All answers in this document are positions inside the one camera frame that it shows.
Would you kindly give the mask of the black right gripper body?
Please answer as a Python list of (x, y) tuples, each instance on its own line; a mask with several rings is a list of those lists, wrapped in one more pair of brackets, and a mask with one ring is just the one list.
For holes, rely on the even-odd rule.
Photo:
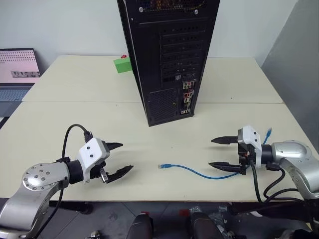
[(238, 144), (238, 155), (240, 174), (246, 175), (247, 167), (251, 165), (251, 162), (253, 162), (253, 164), (256, 162), (255, 147), (251, 144)]

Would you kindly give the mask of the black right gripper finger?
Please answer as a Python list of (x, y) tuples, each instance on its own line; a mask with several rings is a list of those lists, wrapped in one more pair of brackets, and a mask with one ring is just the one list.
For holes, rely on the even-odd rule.
[(238, 136), (221, 136), (211, 140), (217, 144), (235, 144), (238, 143)]
[(216, 169), (226, 171), (226, 172), (233, 172), (233, 173), (239, 173), (241, 174), (242, 169), (240, 165), (234, 165), (230, 164), (228, 162), (209, 162), (211, 167), (214, 167)]

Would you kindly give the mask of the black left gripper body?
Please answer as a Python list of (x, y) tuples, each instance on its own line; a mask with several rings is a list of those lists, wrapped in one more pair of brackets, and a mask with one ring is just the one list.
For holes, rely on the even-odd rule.
[(90, 179), (101, 178), (103, 183), (110, 183), (111, 180), (108, 173), (104, 170), (104, 167), (106, 166), (106, 159), (110, 156), (110, 150), (105, 141), (102, 141), (102, 144), (106, 151), (106, 156), (102, 157), (90, 170)]

